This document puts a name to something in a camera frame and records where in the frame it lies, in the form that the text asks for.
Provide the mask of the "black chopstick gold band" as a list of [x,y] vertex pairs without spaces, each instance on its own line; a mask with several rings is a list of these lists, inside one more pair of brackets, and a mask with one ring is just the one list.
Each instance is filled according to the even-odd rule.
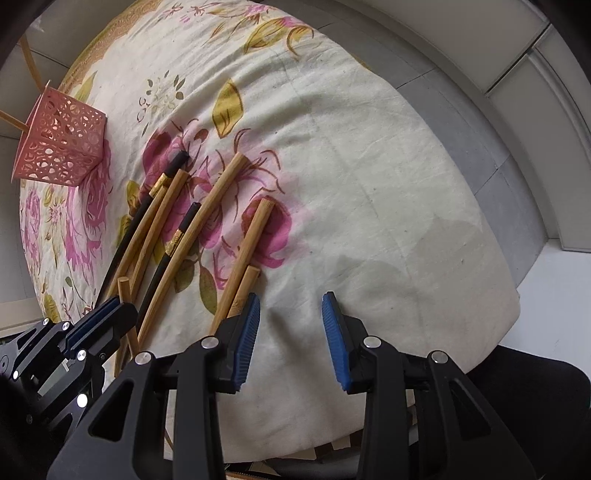
[[201,207],[201,204],[199,202],[192,202],[190,204],[190,207],[187,209],[187,211],[185,212],[185,215],[183,216],[181,222],[179,223],[176,231],[174,232],[174,235],[172,237],[172,239],[168,242],[168,245],[165,247],[164,249],[164,254],[162,255],[160,262],[155,270],[155,273],[152,276],[152,279],[150,281],[150,284],[145,292],[145,295],[143,297],[142,303],[140,305],[140,309],[137,315],[137,322],[136,322],[136,328],[139,329],[143,319],[145,318],[145,315],[147,313],[148,307],[150,305],[150,302],[155,294],[155,291],[168,267],[168,264],[172,258],[172,255],[175,253],[178,244],[180,243],[180,241],[183,239],[183,236],[186,232],[186,230],[188,229],[191,221],[193,220],[193,218],[195,217],[195,215],[197,215],[197,212],[199,211]]
[[152,201],[155,199],[157,193],[163,186],[168,186],[170,184],[174,175],[181,167],[183,167],[183,165],[188,161],[188,159],[189,154],[186,151],[178,151],[174,158],[168,163],[165,170],[160,174],[160,176],[158,177],[152,188],[149,190],[149,192],[141,200],[140,206],[137,208],[135,214],[131,218],[131,221],[117,246],[115,254],[105,274],[105,277],[99,289],[99,293],[97,295],[95,303],[96,306],[98,306],[100,301],[103,299],[104,294],[106,293],[106,290],[110,285],[110,282],[114,278],[116,269],[120,265],[123,255],[126,252],[127,247],[129,246],[135,231],[137,230],[141,220],[147,213],[148,208],[150,207]]

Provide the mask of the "light wooden chopstick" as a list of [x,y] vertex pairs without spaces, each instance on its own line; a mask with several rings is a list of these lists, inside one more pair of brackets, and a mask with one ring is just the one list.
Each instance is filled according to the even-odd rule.
[[40,72],[39,72],[37,65],[35,63],[35,60],[33,58],[33,54],[32,54],[31,48],[29,46],[27,36],[25,34],[23,34],[21,36],[18,44],[21,47],[21,51],[22,51],[25,63],[27,65],[27,68],[29,70],[29,73],[31,74],[31,77],[32,77],[37,89],[39,90],[40,93],[42,93],[44,90],[44,84],[42,82]]

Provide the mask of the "floral cream tablecloth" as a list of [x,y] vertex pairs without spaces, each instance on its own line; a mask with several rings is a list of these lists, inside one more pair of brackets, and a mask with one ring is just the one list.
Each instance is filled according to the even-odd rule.
[[249,164],[180,266],[146,347],[207,334],[260,200],[252,261],[262,320],[245,385],[219,399],[224,458],[287,456],[358,431],[363,397],[335,380],[322,295],[399,350],[481,363],[520,313],[509,267],[469,185],[421,116],[338,43],[250,1],[138,1],[75,62],[64,89],[107,118],[105,157],[77,187],[24,181],[20,230],[38,301],[56,321],[95,303],[130,216],[175,153],[190,203],[236,153]]

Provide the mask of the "pink perforated utensil holder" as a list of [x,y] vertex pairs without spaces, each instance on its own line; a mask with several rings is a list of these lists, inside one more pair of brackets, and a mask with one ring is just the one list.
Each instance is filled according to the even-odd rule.
[[106,115],[47,85],[21,133],[12,177],[79,185],[104,158]]

